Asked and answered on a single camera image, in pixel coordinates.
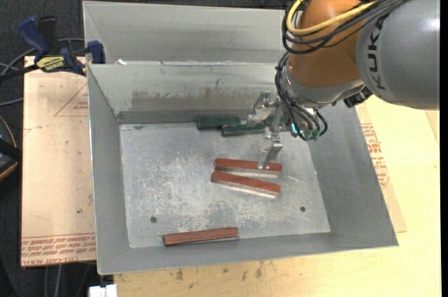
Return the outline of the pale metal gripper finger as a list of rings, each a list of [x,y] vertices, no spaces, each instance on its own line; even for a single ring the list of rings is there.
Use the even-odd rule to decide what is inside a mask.
[[[247,117],[247,125],[255,125],[265,120],[272,110],[271,92],[261,92]]]
[[[267,169],[267,166],[277,158],[279,152],[284,147],[279,135],[270,135],[263,138],[258,159],[258,168]]]

